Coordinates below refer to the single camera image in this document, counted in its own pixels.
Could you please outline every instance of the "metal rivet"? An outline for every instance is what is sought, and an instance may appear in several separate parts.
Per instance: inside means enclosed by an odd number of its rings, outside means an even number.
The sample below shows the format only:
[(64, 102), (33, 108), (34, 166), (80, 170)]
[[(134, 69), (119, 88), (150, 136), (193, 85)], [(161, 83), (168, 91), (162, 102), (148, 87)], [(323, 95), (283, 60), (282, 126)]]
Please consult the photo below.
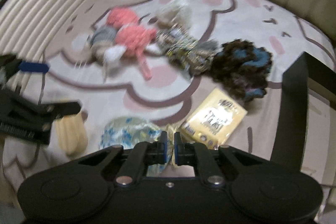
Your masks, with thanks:
[(120, 176), (120, 177), (117, 177), (115, 181), (121, 185), (128, 185), (132, 183), (133, 179), (129, 176)]
[(224, 182), (224, 178), (221, 176), (209, 176), (208, 182), (214, 185), (220, 185)]
[(168, 188), (173, 188), (173, 187), (175, 186), (175, 184), (174, 184), (173, 182), (167, 182), (167, 183), (166, 183), (166, 186), (167, 186)]
[(50, 128), (51, 128), (51, 124), (49, 124), (49, 123), (45, 123), (45, 124), (42, 126), (42, 130), (43, 130), (43, 131), (48, 131)]
[(51, 112), (55, 109), (53, 105), (47, 107), (47, 112)]

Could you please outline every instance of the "bed sheet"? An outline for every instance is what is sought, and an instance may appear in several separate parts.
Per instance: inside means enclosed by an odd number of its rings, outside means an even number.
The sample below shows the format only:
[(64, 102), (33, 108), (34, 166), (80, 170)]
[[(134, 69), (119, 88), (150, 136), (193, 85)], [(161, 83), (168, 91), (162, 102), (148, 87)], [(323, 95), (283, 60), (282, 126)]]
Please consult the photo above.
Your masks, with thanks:
[[(169, 1), (86, 0), (46, 47), (44, 60), (50, 64), (50, 72), (32, 75), (24, 95), (43, 102), (80, 100), (89, 139), (84, 154), (98, 150), (104, 126), (111, 119), (126, 115), (144, 117), (159, 126), (179, 123), (218, 86), (205, 76), (187, 80), (166, 57), (149, 54), (146, 58), (153, 74), (150, 81), (143, 79), (136, 63), (123, 61), (122, 69), (104, 82), (102, 68), (92, 61), (86, 44), (94, 30), (105, 24), (110, 9), (130, 7), (141, 17), (141, 24), (153, 27), (155, 11)], [(335, 53), (329, 39), (309, 22), (267, 0), (187, 1), (192, 9), (191, 35), (219, 43), (247, 39), (273, 53), (267, 95), (246, 106), (247, 116), (227, 142), (269, 159), (277, 130), (282, 73), (303, 51), (335, 70)], [(335, 131), (336, 112), (312, 91), (309, 107), (302, 171), (322, 184), (336, 184), (334, 148), (329, 146), (329, 141), (335, 139), (330, 132)], [(60, 150), (54, 130), (48, 147), (6, 139), (3, 171), (15, 191), (26, 177), (73, 159)], [(193, 169), (169, 166), (162, 175), (192, 176)]]

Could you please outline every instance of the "snack bag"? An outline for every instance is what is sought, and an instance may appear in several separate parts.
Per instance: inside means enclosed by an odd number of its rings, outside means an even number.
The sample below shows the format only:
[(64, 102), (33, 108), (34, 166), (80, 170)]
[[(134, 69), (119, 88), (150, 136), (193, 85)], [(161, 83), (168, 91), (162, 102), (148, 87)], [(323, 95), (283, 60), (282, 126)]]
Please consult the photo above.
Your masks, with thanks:
[(231, 97), (215, 88), (182, 123), (180, 130), (187, 137), (214, 149), (225, 143), (246, 113)]

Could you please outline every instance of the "knitted toy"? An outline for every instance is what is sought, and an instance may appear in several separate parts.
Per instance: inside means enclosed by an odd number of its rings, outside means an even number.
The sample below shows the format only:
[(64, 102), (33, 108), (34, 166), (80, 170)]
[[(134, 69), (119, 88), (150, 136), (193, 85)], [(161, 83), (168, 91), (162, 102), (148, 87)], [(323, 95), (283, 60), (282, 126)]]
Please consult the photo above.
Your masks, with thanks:
[(160, 31), (156, 42), (168, 56), (170, 63), (182, 68), (188, 77), (209, 70), (212, 58), (217, 52), (217, 41), (199, 42), (177, 24), (168, 30)]
[(104, 63), (105, 51), (114, 46), (116, 35), (117, 31), (110, 26), (100, 27), (92, 35), (90, 40), (91, 53), (100, 63)]
[(114, 8), (108, 15), (107, 26), (99, 28), (91, 38), (91, 52), (103, 64), (104, 78), (117, 68), (122, 56), (136, 57), (145, 80), (152, 77), (144, 50), (156, 36), (155, 29), (138, 25), (139, 17), (128, 8)]
[(234, 97), (249, 102), (266, 94), (266, 77), (272, 66), (272, 54), (256, 48), (252, 42), (234, 40), (222, 45), (212, 61), (210, 75), (223, 83)]
[(185, 30), (191, 28), (192, 10), (186, 0), (172, 0), (156, 11), (157, 23), (165, 28), (178, 24)]
[(140, 18), (131, 9), (117, 7), (110, 11), (106, 23), (120, 29), (122, 26), (131, 23), (138, 25), (139, 20)]

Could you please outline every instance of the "dark fuzzy toy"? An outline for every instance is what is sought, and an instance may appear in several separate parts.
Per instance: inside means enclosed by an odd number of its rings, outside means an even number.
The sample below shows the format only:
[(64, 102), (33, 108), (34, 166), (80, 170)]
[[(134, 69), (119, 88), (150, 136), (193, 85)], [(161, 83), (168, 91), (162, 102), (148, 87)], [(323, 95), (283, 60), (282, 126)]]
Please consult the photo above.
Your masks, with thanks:
[(222, 47), (210, 68), (214, 81), (222, 83), (233, 97), (245, 102), (262, 98), (266, 94), (272, 54), (240, 39), (224, 43)]

